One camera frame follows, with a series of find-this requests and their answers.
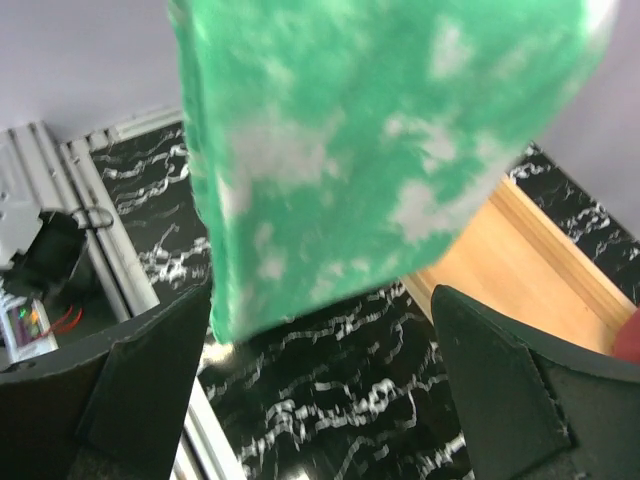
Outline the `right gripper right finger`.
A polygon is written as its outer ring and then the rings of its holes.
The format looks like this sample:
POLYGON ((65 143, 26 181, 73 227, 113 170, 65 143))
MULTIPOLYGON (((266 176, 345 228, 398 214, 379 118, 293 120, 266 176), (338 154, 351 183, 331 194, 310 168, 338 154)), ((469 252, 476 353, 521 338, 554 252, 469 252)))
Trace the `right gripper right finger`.
POLYGON ((638 366, 450 286, 431 314, 476 478, 638 478, 638 366))

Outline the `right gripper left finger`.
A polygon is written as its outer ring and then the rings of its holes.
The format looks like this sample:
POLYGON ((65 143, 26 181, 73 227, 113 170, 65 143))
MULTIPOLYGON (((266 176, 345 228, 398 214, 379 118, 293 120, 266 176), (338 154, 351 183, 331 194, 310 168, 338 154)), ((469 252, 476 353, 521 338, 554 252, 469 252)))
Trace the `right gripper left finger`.
POLYGON ((4 479, 167 479, 210 312, 208 284, 1 373, 4 479))

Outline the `green tie-dye trousers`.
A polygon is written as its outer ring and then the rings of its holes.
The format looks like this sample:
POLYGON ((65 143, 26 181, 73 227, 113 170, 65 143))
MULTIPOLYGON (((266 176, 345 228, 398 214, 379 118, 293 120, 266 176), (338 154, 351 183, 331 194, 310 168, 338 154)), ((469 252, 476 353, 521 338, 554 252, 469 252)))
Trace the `green tie-dye trousers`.
POLYGON ((584 85, 614 1, 172 1, 214 337, 436 263, 584 85))

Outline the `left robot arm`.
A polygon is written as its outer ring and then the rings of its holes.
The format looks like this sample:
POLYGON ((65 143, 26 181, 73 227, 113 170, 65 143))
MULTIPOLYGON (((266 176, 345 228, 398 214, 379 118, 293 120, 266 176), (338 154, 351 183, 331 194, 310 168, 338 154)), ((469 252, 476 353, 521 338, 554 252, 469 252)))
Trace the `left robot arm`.
POLYGON ((6 292, 75 303, 97 289, 86 208, 44 209, 16 154, 1 147, 1 279, 6 292))

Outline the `maroon tank top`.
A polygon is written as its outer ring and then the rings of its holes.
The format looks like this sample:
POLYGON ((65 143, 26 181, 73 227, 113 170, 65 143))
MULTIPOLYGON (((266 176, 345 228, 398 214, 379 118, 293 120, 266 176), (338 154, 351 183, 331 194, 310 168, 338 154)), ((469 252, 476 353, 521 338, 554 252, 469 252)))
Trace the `maroon tank top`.
POLYGON ((640 364, 640 309, 637 309, 618 331, 613 356, 627 362, 640 364))

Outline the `aluminium mounting rail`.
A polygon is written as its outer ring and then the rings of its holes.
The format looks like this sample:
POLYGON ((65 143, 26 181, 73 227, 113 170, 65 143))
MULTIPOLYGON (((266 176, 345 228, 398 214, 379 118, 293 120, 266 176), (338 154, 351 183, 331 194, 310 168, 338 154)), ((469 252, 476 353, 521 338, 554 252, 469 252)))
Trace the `aluminium mounting rail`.
MULTIPOLYGON (((44 209, 86 208, 97 289, 75 303, 6 292, 1 279, 1 373, 208 284, 210 247, 192 202, 181 115, 165 110, 70 141, 44 123, 5 130, 44 209)), ((240 479, 242 467, 198 380, 208 325, 167 479, 240 479)))

